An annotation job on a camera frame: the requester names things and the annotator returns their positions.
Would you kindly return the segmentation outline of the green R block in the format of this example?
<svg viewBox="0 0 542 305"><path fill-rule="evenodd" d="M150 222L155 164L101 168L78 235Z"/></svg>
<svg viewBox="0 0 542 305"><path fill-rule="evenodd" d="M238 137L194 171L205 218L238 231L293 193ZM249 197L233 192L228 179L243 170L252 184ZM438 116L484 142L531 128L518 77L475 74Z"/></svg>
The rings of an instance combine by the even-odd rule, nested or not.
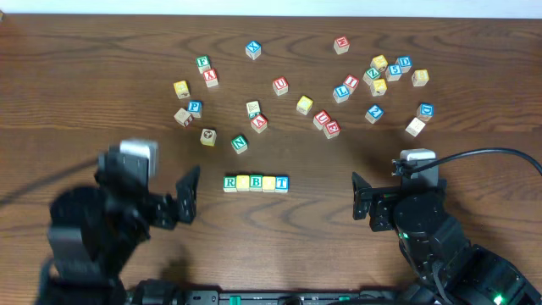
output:
<svg viewBox="0 0 542 305"><path fill-rule="evenodd" d="M225 176L223 179L223 190L224 192L237 192L236 187L236 177L235 176Z"/></svg>

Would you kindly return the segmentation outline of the yellow O block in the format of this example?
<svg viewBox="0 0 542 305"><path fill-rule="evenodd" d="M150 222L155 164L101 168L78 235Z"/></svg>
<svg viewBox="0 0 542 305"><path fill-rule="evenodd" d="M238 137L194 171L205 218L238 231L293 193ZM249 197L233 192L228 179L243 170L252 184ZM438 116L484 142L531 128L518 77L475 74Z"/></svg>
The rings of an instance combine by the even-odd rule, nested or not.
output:
<svg viewBox="0 0 542 305"><path fill-rule="evenodd" d="M235 177L235 188L237 191L250 191L250 176L237 175Z"/></svg>

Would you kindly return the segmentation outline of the green B block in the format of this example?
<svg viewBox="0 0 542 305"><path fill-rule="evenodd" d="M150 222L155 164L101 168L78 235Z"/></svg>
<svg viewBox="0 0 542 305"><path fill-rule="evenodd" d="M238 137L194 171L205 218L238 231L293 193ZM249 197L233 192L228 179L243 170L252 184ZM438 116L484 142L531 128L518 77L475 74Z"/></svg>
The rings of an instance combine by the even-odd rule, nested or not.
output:
<svg viewBox="0 0 542 305"><path fill-rule="evenodd" d="M263 176L250 175L249 176L249 191L262 191L262 190L263 190Z"/></svg>

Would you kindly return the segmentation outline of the blue T block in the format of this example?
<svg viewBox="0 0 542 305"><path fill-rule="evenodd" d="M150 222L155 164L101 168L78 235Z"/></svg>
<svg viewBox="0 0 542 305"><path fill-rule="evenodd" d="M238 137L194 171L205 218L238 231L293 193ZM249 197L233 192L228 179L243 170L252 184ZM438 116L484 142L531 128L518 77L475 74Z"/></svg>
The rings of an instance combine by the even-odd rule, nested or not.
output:
<svg viewBox="0 0 542 305"><path fill-rule="evenodd" d="M287 193L290 189L290 179L288 176L275 177L275 191Z"/></svg>

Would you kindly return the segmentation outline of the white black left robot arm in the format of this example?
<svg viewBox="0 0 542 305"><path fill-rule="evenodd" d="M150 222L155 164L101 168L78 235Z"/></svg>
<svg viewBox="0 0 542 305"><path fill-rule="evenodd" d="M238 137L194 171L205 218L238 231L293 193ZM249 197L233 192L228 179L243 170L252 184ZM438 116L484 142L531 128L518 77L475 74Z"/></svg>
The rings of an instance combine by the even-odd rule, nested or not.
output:
<svg viewBox="0 0 542 305"><path fill-rule="evenodd" d="M177 195L149 192L153 157L112 147L97 159L95 186L79 186L50 206L47 239L53 256L41 268L38 304L184 304L177 285L143 280L128 291L120 273L150 229L173 230L196 217L195 166L175 185Z"/></svg>

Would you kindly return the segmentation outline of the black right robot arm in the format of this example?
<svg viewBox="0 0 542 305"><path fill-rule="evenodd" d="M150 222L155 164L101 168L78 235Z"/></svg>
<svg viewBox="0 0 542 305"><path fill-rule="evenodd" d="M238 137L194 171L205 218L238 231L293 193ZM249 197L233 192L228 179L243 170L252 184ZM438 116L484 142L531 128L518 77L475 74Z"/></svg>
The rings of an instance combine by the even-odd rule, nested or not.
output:
<svg viewBox="0 0 542 305"><path fill-rule="evenodd" d="M353 218L374 232L394 231L417 276L400 304L539 304L541 294L509 261L473 244L444 207L446 180L428 162L395 161L401 183L373 188L352 175Z"/></svg>

